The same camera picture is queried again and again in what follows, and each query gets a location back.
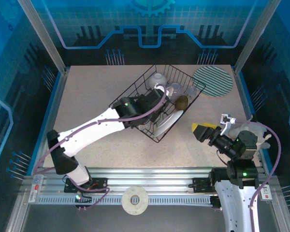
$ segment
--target black wire basket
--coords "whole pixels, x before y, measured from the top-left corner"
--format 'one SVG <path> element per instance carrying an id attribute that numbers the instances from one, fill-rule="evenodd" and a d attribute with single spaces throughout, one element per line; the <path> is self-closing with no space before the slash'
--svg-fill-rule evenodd
<path id="1" fill-rule="evenodd" d="M 111 104 L 110 107 L 117 102 L 122 97 L 139 97 L 141 94 L 147 95 L 151 88 L 148 86 L 148 79 L 154 75 L 155 73 L 161 73 L 163 74 L 167 80 L 168 84 L 172 83 L 178 83 L 180 84 L 184 89 L 184 94 L 186 94 L 186 91 L 188 87 L 195 86 L 197 88 L 197 94 L 196 96 L 189 101 L 188 107 L 184 110 L 184 113 L 189 109 L 189 107 L 197 100 L 199 95 L 202 93 L 202 91 L 205 89 L 206 85 L 202 83 L 201 81 L 195 79 L 194 77 L 184 73 L 183 71 L 179 70 L 178 68 L 172 66 L 172 65 L 159 65 L 159 71 L 157 71 L 157 65 L 152 65 L 143 75 L 141 75 L 135 82 L 133 82 L 122 94 L 120 94 Z M 136 127 L 140 132 L 142 132 L 144 135 L 155 141 L 156 143 L 159 143 L 165 135 L 172 129 L 172 127 L 176 124 L 176 122 L 181 118 L 179 118 L 172 126 L 169 127 L 163 134 L 161 134 L 158 137 L 154 137 L 154 132 L 157 126 L 170 114 L 175 111 L 175 103 L 169 101 L 169 104 L 167 107 L 163 109 L 163 111 L 160 113 L 160 115 L 156 118 L 154 122 L 149 121 L 146 126 L 142 127 Z"/>

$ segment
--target speckled countertop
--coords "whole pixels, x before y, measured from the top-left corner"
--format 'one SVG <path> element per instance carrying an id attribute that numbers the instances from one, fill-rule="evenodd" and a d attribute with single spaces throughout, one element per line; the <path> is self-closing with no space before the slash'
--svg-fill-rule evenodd
<path id="1" fill-rule="evenodd" d="M 103 113 L 108 105 L 151 65 L 71 66 L 54 129 L 77 127 Z M 81 150 L 76 158 L 87 167 L 219 167 L 216 149 L 198 142 L 191 124 L 219 124 L 222 113 L 245 120 L 230 65 L 217 65 L 233 78 L 233 89 L 223 97 L 201 94 L 160 143 L 136 129 L 110 134 Z M 201 65 L 176 65 L 189 75 Z M 44 167 L 53 166 L 48 157 Z"/>

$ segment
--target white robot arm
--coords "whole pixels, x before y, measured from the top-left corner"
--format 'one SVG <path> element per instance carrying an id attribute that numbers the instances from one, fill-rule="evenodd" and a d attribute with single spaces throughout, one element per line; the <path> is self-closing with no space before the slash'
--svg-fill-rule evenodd
<path id="1" fill-rule="evenodd" d="M 129 127 L 137 127 L 149 120 L 154 122 L 170 102 L 168 98 L 162 99 L 168 91 L 164 94 L 164 88 L 162 90 L 161 88 L 156 86 L 146 96 L 121 98 L 98 117 L 74 129 L 61 133 L 51 130 L 47 133 L 50 148 L 59 141 L 65 140 L 61 146 L 51 152 L 56 173 L 66 174 L 78 186 L 90 187 L 92 181 L 87 168 L 78 163 L 74 156 L 84 147 L 108 134 Z M 112 121 L 102 122 L 104 119 L 112 119 Z"/>
<path id="2" fill-rule="evenodd" d="M 219 197 L 226 231 L 259 232 L 257 199 L 250 205 L 259 187 L 258 170 L 252 160 L 258 138 L 247 130 L 240 131 L 234 140 L 227 137 L 225 134 L 234 123 L 235 118 L 223 114 L 220 124 L 225 125 L 224 129 L 211 124 L 193 124 L 192 131 L 198 141 L 208 139 L 209 146 L 215 146 L 220 154 L 230 158 L 226 168 L 213 168 L 209 174 L 210 185 Z"/>

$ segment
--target white bowl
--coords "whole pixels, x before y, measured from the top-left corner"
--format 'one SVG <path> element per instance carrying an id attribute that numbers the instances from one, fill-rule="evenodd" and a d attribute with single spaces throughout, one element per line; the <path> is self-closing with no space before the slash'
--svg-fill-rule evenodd
<path id="1" fill-rule="evenodd" d="M 162 84 L 166 86 L 167 82 L 168 80 L 164 75 L 162 75 L 161 73 L 155 73 L 149 78 L 148 85 L 150 88 L 154 88 L 156 84 Z"/>

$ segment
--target green striped disc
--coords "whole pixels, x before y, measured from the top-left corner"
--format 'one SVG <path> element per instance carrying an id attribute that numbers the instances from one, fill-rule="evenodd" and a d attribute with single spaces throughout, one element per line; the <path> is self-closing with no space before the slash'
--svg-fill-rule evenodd
<path id="1" fill-rule="evenodd" d="M 194 72 L 193 78 L 206 84 L 202 93 L 211 97 L 221 97 L 228 94 L 233 87 L 232 77 L 224 70 L 215 66 L 204 66 Z M 194 82 L 198 90 L 203 86 Z"/>

